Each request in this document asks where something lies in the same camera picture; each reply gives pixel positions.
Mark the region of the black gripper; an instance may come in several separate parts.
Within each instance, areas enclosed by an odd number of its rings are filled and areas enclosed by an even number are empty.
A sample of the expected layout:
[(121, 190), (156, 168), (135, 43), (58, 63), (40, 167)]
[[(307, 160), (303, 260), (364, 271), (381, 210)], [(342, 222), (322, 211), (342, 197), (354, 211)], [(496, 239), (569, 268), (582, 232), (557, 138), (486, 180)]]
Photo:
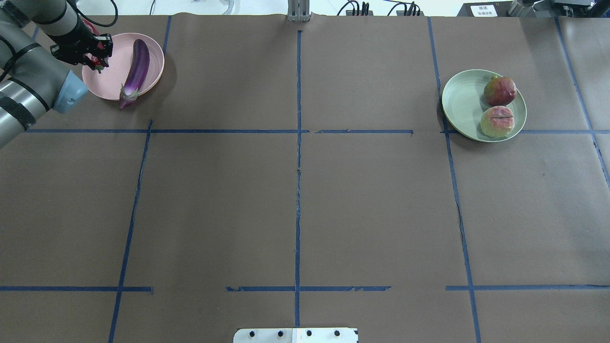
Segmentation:
[(102, 60), (105, 67), (109, 67), (108, 59), (112, 56), (112, 50), (112, 37), (109, 33), (104, 33), (98, 36), (92, 35), (71, 45), (53, 45), (51, 47), (51, 54), (57, 60), (70, 65), (81, 64), (93, 67), (91, 61), (86, 56), (87, 53), (91, 53)]

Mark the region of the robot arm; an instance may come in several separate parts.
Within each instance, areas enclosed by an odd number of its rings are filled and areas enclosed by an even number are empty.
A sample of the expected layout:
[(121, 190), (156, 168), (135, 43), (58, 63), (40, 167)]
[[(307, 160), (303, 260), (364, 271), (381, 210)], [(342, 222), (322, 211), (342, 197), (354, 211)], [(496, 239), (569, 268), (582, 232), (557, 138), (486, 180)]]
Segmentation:
[(87, 26), (69, 0), (1, 2), (0, 145), (15, 139), (50, 110), (66, 113), (89, 90), (70, 65), (108, 67), (113, 41)]

